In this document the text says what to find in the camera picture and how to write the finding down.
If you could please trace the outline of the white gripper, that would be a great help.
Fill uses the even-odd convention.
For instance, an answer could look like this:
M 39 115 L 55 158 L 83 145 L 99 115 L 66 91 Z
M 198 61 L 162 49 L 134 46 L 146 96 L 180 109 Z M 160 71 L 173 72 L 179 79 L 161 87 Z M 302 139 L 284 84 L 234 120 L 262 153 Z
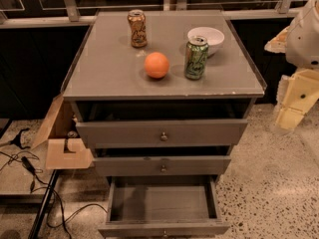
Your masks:
M 286 53 L 286 60 L 298 68 L 283 75 L 277 90 L 275 125 L 295 129 L 319 100 L 319 15 L 316 7 L 304 8 L 291 22 L 266 43 L 270 53 Z

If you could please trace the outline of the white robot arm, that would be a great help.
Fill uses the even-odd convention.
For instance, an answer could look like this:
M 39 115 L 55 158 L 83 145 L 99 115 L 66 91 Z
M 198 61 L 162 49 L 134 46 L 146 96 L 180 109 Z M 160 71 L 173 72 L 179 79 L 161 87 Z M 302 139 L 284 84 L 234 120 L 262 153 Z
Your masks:
M 283 53 L 296 67 L 292 76 L 279 81 L 275 120 L 278 128 L 294 130 L 319 100 L 319 0 L 309 0 L 264 49 Z

